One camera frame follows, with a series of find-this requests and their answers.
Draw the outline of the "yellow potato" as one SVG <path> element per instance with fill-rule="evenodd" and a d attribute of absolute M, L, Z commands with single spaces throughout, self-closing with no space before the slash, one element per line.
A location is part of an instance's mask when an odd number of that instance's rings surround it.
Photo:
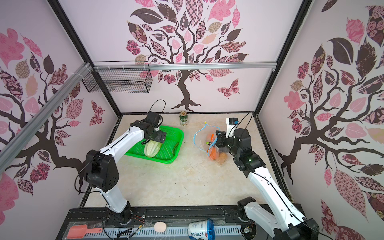
<path fill-rule="evenodd" d="M 217 158 L 217 162 L 219 164 L 223 164 L 227 161 L 227 159 L 228 159 L 227 153 L 219 153 L 219 156 Z"/>

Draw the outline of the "green cabbage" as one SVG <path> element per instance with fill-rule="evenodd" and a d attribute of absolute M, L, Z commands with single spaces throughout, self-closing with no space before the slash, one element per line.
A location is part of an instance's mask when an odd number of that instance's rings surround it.
<path fill-rule="evenodd" d="M 146 157 L 153 158 L 155 155 L 159 153 L 162 147 L 162 143 L 149 141 L 145 144 L 144 154 Z"/>

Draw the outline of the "clear zip top bag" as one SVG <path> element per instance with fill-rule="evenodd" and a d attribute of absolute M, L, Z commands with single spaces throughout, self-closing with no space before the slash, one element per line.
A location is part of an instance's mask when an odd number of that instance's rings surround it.
<path fill-rule="evenodd" d="M 209 160 L 222 165 L 227 161 L 228 155 L 224 148 L 217 146 L 219 141 L 217 131 L 220 130 L 219 127 L 204 122 L 204 126 L 194 134 L 193 143 L 199 150 L 205 153 Z"/>

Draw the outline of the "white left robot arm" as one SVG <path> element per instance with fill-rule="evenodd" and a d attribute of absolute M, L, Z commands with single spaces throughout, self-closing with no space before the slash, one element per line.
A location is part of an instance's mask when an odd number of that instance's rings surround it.
<path fill-rule="evenodd" d="M 163 122 L 161 114 L 149 111 L 146 118 L 130 124 L 129 129 L 115 141 L 86 155 L 84 180 L 107 202 L 111 215 L 120 223 L 128 224 L 132 218 L 131 205 L 119 187 L 118 161 L 135 144 L 154 141 L 163 144 L 167 133 L 159 130 Z"/>

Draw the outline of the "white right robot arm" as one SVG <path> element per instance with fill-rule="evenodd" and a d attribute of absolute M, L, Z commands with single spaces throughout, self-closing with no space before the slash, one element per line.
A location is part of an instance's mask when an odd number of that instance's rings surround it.
<path fill-rule="evenodd" d="M 243 200 L 240 208 L 249 220 L 258 224 L 274 240 L 316 240 L 319 226 L 307 219 L 279 188 L 262 158 L 252 150 L 252 138 L 246 129 L 232 135 L 216 131 L 215 146 L 226 148 L 238 169 L 260 191 L 270 211 L 254 200 Z"/>

